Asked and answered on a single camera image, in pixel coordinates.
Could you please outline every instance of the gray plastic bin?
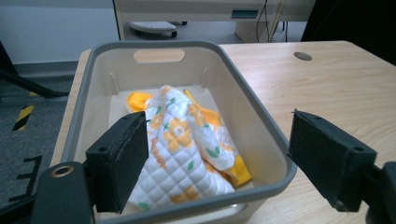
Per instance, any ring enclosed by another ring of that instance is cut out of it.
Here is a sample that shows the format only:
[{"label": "gray plastic bin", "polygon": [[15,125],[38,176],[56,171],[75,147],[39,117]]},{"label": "gray plastic bin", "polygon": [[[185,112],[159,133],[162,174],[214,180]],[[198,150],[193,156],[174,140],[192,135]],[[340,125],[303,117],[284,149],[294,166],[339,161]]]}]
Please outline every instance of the gray plastic bin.
[{"label": "gray plastic bin", "polygon": [[116,42],[93,49],[62,161],[85,161],[85,150],[128,113],[128,93],[165,84],[188,88],[199,104],[220,112],[252,180],[234,193],[145,212],[127,204],[122,215],[95,214],[97,222],[240,223],[287,187],[296,173],[286,156],[287,139],[224,51],[201,41]]}]

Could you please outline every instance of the wooden table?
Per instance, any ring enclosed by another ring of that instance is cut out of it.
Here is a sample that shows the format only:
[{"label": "wooden table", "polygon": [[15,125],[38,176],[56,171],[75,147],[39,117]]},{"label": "wooden table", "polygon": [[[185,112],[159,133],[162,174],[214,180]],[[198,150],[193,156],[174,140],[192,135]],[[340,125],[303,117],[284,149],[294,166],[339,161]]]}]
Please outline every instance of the wooden table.
[{"label": "wooden table", "polygon": [[[396,66],[353,44],[337,42],[222,45],[282,132],[291,111],[321,116],[378,152],[375,164],[396,161]],[[305,52],[311,61],[293,56]],[[81,54],[51,165],[59,163],[89,52]],[[364,223],[359,213],[338,213],[301,170],[281,194],[247,223]]]}]

